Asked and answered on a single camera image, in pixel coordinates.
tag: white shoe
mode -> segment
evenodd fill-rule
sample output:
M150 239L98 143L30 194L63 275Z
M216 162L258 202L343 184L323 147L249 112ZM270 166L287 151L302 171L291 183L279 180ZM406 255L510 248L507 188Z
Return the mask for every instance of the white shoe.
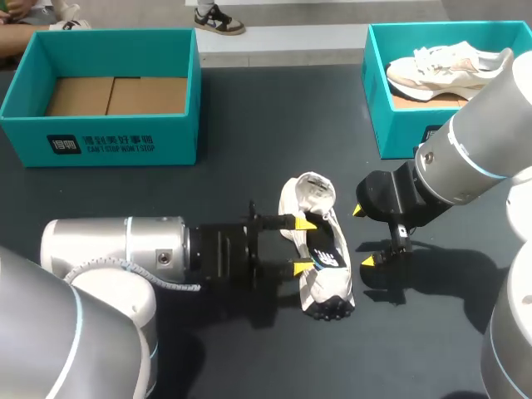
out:
M91 29L91 25L83 19L79 21L60 21L55 25L50 25L51 31L78 31L84 29Z
M414 50L414 57L395 60L387 67L390 84L415 100L429 101L443 93L466 100L498 76L514 61L509 48L480 52L468 42Z
M340 319L352 312L351 259L334 213L336 192L321 175L305 173L283 187L279 214L293 214L317 225L315 230L281 230L293 241L301 258L312 258L314 268L299 278L301 307L316 319Z

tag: teal box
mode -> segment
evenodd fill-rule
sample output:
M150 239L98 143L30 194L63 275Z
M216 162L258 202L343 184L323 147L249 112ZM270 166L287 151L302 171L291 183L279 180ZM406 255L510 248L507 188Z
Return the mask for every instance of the teal box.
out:
M467 41L486 52L512 48L515 56L532 49L532 32L521 21L379 23L369 26L362 84L381 158L411 158L413 149L460 108L398 110L392 102L385 65L412 57L414 49Z
M57 78L107 76L186 77L185 113L44 116ZM194 29L37 32L0 124L26 167L192 165L200 95Z

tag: robotic arm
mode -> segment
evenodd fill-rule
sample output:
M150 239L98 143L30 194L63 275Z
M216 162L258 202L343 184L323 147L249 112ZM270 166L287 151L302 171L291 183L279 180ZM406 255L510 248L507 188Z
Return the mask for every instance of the robotic arm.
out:
M469 204L508 177L514 183L507 201L510 224L524 241L532 239L531 165L532 52L526 52L421 145L414 160L394 172L374 171L358 185L353 214L388 223L392 234L390 248L362 262L362 279L393 276L392 263L411 254L412 229L454 205ZM528 241L485 332L481 374L492 399L532 397L531 259Z
M357 187L354 215L386 222L389 249L362 265L411 252L410 231L453 205L469 204L532 165L532 52L517 57L394 172L374 171Z
M54 220L42 268L0 247L0 397L149 397L159 346L150 283L254 289L313 267L260 262L258 236L272 229L316 226L258 215L252 203L241 222L195 228L180 217Z

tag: shoe box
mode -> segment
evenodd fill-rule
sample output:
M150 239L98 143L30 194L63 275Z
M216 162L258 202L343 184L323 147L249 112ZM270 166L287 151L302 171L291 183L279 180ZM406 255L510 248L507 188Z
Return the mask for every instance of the shoe box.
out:
M192 165L194 29L37 32L0 109L26 167Z
M437 96L428 102L391 93L385 67L412 57L422 47L467 41L486 52L510 47L516 57L532 50L532 31L521 21L412 22L372 24L368 28L362 84L382 159L412 158L414 148L444 125L463 105L461 97Z

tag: black and white sneaker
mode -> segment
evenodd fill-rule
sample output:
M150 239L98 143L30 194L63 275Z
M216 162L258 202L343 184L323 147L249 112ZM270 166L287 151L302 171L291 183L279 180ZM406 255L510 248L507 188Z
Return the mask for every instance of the black and white sneaker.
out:
M296 245L301 258L312 258L314 267L299 278L302 310L323 320L348 317L355 308L351 260L342 229L334 213L333 184L317 173L290 179L283 187L279 214L293 214L317 226L308 231L281 230Z
M198 8L195 9L194 21L197 27L220 35L235 36L246 32L242 22L224 14L215 4L206 15L200 15Z
M51 31L78 31L80 29L91 29L91 25L83 19L79 21L60 21L55 25L50 25Z

